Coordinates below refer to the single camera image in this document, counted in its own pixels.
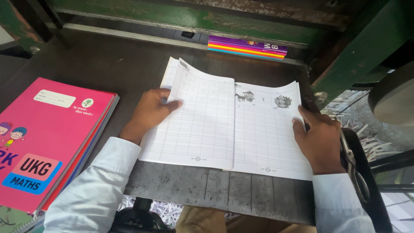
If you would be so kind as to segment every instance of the horse drawing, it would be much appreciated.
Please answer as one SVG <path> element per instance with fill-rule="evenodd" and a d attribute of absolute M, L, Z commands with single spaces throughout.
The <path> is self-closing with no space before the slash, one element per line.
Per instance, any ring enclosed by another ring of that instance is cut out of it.
<path fill-rule="evenodd" d="M 243 102 L 244 102 L 244 100 L 246 99 L 246 97 L 245 96 L 240 96 L 239 94 L 235 94 L 234 96 L 237 96 L 237 100 L 240 102 L 240 100 L 243 100 Z"/>

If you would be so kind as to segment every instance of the red notebook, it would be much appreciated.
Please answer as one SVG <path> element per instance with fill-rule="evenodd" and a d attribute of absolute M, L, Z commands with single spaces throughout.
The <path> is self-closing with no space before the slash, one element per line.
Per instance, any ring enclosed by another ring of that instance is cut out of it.
<path fill-rule="evenodd" d="M 109 112 L 109 108 L 106 110 L 104 115 L 107 115 Z M 100 122 L 98 123 L 98 125 L 101 125 L 104 121 L 104 117 L 101 118 Z M 66 186 L 68 179 L 72 176 L 72 173 L 74 172 L 74 170 L 77 168 L 77 166 L 79 165 L 79 161 L 82 159 L 83 154 L 85 153 L 86 149 L 89 147 L 89 144 L 91 143 L 92 139 L 94 138 L 93 135 L 95 135 L 98 131 L 99 127 L 96 127 L 94 129 L 94 131 L 92 132 L 91 137 L 89 137 L 89 139 L 86 141 L 86 144 L 84 145 L 84 147 L 82 148 L 82 150 L 79 152 L 79 155 L 75 158 L 75 160 L 73 161 L 72 165 L 69 167 L 69 169 L 67 170 L 66 174 L 63 175 L 62 180 L 59 182 L 59 184 L 57 185 L 57 187 L 53 190 L 52 194 L 48 197 L 47 201 L 45 202 L 45 204 L 42 206 L 41 210 L 47 211 L 49 206 L 52 204 L 52 202 L 56 199 L 56 197 L 58 197 L 58 195 L 60 194 L 60 192 L 63 191 L 63 188 Z"/>

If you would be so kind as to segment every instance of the white shirt sleeve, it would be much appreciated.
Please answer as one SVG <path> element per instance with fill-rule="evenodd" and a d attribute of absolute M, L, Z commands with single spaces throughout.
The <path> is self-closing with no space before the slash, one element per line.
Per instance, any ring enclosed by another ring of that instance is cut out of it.
<path fill-rule="evenodd" d="M 44 233 L 108 232 L 140 151 L 132 142 L 110 137 L 92 164 L 50 205 Z"/>
<path fill-rule="evenodd" d="M 110 137 L 50 205 L 44 233 L 108 232 L 140 151 L 132 142 Z M 374 232 L 348 174 L 315 175 L 313 189 L 318 233 Z"/>
<path fill-rule="evenodd" d="M 318 233 L 375 232 L 347 173 L 314 175 L 313 190 Z"/>

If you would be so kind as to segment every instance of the cartoon boy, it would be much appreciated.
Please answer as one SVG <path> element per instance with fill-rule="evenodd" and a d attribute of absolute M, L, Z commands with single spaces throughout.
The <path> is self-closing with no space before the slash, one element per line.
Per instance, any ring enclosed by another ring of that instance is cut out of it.
<path fill-rule="evenodd" d="M 10 139 L 6 142 L 6 144 L 4 144 L 6 148 L 6 150 L 9 149 L 10 145 L 14 142 L 14 141 L 20 141 L 20 140 L 24 140 L 24 135 L 27 133 L 27 129 L 24 127 L 17 127 L 15 128 L 12 132 L 10 132 Z"/>
<path fill-rule="evenodd" d="M 13 124 L 11 122 L 2 122 L 0 123 L 0 135 L 4 136 L 6 133 L 12 129 Z"/>

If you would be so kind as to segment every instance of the colorful book spines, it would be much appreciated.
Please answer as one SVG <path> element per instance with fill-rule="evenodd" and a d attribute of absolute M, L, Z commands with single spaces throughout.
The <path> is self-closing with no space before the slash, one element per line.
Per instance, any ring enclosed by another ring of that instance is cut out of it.
<path fill-rule="evenodd" d="M 287 47 L 265 43 L 231 39 L 220 36 L 210 36 L 208 49 L 225 53 L 233 53 L 266 59 L 283 60 Z"/>

